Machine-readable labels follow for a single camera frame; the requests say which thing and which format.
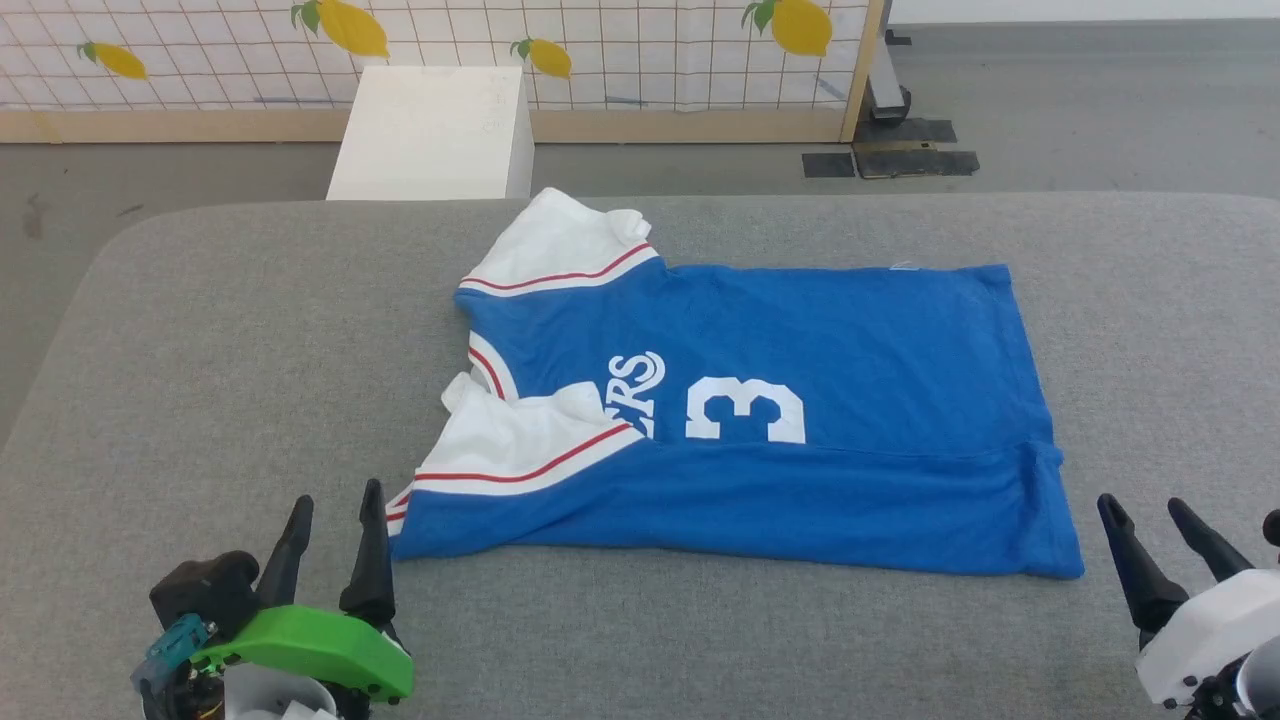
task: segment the grid backdrop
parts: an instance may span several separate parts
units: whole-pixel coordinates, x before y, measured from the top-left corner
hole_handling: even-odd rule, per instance
[[[867,0],[815,0],[833,35],[810,58],[741,27],[750,0],[348,1],[389,60],[293,27],[293,0],[0,0],[0,109],[347,108],[369,64],[524,64],[543,110],[844,109],[867,15]],[[509,54],[526,37],[563,47],[570,78]],[[78,56],[83,42],[125,47],[147,79]]]

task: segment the white sleeve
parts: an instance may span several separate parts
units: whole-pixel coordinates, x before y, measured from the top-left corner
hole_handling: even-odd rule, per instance
[[[512,496],[535,492],[604,460],[644,434],[609,418],[594,383],[503,401],[460,373],[442,396],[449,420],[413,482],[387,503],[399,534],[413,492]]]
[[[657,258],[652,227],[636,210],[591,210],[547,188],[525,208],[460,287],[511,296],[593,287]]]

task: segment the white lettering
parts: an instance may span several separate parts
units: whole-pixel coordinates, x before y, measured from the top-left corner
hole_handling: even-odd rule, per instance
[[[662,382],[667,377],[667,364],[663,363],[662,357],[657,352],[646,351],[644,355],[636,355],[634,357],[626,359],[621,355],[616,355],[609,359],[609,374],[613,379],[604,383],[604,411],[609,418],[618,416],[618,405],[623,405],[632,410],[639,411],[643,416],[639,419],[644,433],[653,437],[653,400],[637,400],[636,396],[648,392]],[[634,379],[631,374],[640,370],[640,374]]]
[[[703,378],[689,388],[689,421],[685,437],[719,439],[719,423],[707,416],[707,402],[713,397],[733,401],[733,415],[751,414],[751,401],[756,397],[773,401],[778,406],[778,419],[769,423],[769,442],[804,443],[804,402],[786,386],[764,380],[737,378]]]

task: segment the metal stand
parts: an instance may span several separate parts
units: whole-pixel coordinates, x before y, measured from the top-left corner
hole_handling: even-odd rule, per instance
[[[888,14],[892,8],[893,0],[884,0],[881,26],[876,32],[876,54],[872,58],[869,78],[872,91],[870,118],[873,122],[886,126],[901,123],[911,110],[911,91],[897,83],[897,73],[893,72],[893,59],[888,56],[888,44],[886,44],[886,28],[888,27]]]

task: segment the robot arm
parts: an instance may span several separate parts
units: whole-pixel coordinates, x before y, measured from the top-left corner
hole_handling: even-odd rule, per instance
[[[242,551],[183,562],[160,580],[151,605],[165,633],[132,678],[145,717],[234,720],[233,675],[244,673],[227,669],[238,664],[257,669],[255,692],[264,683],[279,685],[275,697],[310,692],[343,720],[366,720],[371,702],[396,705],[407,697],[413,660],[392,626],[396,594],[383,506],[381,484],[369,480],[360,509],[364,532],[351,584],[338,601],[340,614],[293,603],[311,538],[308,496],[294,503],[256,589],[257,561]]]
[[[1217,584],[1194,597],[1160,570],[1120,502],[1098,514],[1138,628],[1138,680],[1152,702],[1187,720],[1280,720],[1280,571],[1254,568],[1179,498],[1169,514]],[[1280,539],[1280,511],[1265,524]]]

